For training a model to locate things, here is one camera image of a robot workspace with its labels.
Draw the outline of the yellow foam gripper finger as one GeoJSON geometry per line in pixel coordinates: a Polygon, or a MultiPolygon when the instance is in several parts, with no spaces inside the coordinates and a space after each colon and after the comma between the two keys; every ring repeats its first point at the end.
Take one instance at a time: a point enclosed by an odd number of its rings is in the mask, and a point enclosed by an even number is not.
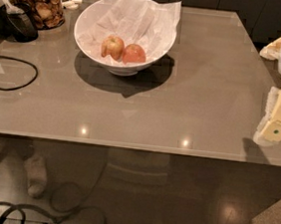
{"type": "Polygon", "coordinates": [[[270,89],[265,112],[253,136],[254,142],[262,147],[281,142],[281,89],[270,89]]]}
{"type": "Polygon", "coordinates": [[[259,52],[259,55],[269,61],[277,60],[280,56],[280,50],[281,37],[262,48],[259,52]]]}

